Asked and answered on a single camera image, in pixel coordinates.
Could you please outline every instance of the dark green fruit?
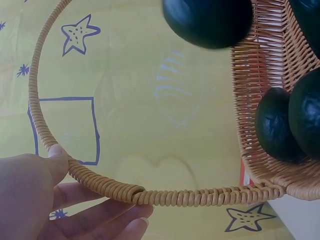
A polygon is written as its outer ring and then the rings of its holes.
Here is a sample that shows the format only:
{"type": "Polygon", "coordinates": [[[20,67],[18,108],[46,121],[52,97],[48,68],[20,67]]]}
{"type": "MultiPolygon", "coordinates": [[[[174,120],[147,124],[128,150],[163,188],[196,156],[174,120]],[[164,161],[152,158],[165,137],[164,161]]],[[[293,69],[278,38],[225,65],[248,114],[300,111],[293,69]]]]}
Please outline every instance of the dark green fruit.
{"type": "Polygon", "coordinates": [[[305,39],[320,59],[320,0],[289,0],[289,2],[305,39]]]}
{"type": "Polygon", "coordinates": [[[320,68],[304,75],[294,86],[289,103],[289,123],[302,150],[320,161],[320,68]]]}
{"type": "Polygon", "coordinates": [[[255,113],[256,136],[267,154],[289,163],[299,163],[306,154],[298,146],[289,126],[290,94],[282,88],[270,88],[255,113]]]}
{"type": "Polygon", "coordinates": [[[251,0],[162,0],[162,9],[178,36],[206,49],[236,46],[253,22],[251,0]]]}

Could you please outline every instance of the coiled rattan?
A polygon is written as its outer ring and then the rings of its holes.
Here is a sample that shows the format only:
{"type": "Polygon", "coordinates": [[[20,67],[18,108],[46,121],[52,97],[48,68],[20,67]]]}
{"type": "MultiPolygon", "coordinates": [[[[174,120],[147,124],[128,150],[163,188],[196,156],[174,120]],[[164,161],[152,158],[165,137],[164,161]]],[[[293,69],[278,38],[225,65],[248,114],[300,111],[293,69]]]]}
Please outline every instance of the coiled rattan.
{"type": "MultiPolygon", "coordinates": [[[[38,96],[38,69],[46,37],[72,0],[61,0],[39,34],[29,75],[29,107],[47,150],[58,142],[43,117],[38,96]]],[[[254,129],[255,108],[271,86],[289,91],[298,77],[319,65],[304,39],[288,0],[252,0],[254,24],[250,36],[231,50],[234,106],[243,162],[255,185],[201,190],[156,191],[101,176],[69,156],[69,174],[94,192],[121,202],[155,206],[222,206],[281,198],[320,199],[320,164],[279,162],[260,147],[254,129]]]]}

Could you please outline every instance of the blue starburst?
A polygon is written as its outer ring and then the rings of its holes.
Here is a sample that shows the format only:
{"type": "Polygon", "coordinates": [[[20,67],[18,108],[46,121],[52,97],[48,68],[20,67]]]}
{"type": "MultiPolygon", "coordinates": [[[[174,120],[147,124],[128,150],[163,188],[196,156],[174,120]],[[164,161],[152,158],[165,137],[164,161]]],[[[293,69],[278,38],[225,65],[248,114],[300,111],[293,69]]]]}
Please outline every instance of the blue starburst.
{"type": "Polygon", "coordinates": [[[69,53],[72,49],[83,55],[86,54],[87,46],[85,44],[85,38],[98,35],[101,32],[99,27],[90,25],[90,21],[91,14],[76,24],[68,24],[61,27],[61,31],[66,36],[62,56],[69,53]]]}
{"type": "Polygon", "coordinates": [[[25,76],[25,75],[29,74],[29,70],[30,70],[30,67],[28,66],[28,64],[27,65],[23,64],[19,68],[18,73],[16,74],[17,78],[20,77],[21,75],[25,76]]]}
{"type": "Polygon", "coordinates": [[[238,209],[227,208],[226,211],[232,218],[231,223],[226,228],[225,232],[234,232],[239,229],[245,229],[251,232],[262,231],[261,226],[258,224],[261,220],[274,219],[277,216],[266,214],[262,212],[264,203],[254,206],[247,211],[238,209]]]}
{"type": "Polygon", "coordinates": [[[67,212],[64,212],[63,209],[59,209],[59,210],[51,213],[49,216],[50,219],[63,219],[65,217],[67,217],[67,212]]]}
{"type": "Polygon", "coordinates": [[[0,31],[3,30],[6,26],[6,22],[0,21],[0,31]]]}

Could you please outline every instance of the basket handle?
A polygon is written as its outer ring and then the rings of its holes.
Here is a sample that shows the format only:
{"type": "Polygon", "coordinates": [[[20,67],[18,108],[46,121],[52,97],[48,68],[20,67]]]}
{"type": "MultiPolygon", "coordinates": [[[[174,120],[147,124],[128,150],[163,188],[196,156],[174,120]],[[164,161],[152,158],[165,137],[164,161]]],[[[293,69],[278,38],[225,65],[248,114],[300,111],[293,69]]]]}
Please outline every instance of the basket handle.
{"type": "MultiPolygon", "coordinates": [[[[29,74],[29,108],[37,134],[47,151],[57,140],[50,132],[44,119],[38,95],[38,69],[43,45],[54,22],[72,0],[61,0],[46,20],[37,39],[29,74]]],[[[262,184],[181,191],[147,191],[139,185],[122,183],[101,176],[68,156],[69,174],[90,190],[108,198],[138,205],[155,206],[222,206],[234,204],[250,204],[281,198],[284,188],[271,182],[262,184]]]]}

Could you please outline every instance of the white surface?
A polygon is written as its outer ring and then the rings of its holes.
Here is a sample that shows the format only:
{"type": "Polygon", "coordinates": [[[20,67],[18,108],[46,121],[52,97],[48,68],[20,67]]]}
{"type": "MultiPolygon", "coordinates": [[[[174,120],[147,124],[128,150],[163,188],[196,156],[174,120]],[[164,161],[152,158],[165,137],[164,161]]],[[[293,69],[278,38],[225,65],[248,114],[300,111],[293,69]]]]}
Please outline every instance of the white surface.
{"type": "Polygon", "coordinates": [[[304,201],[285,195],[269,203],[296,240],[320,239],[320,200],[304,201]]]}

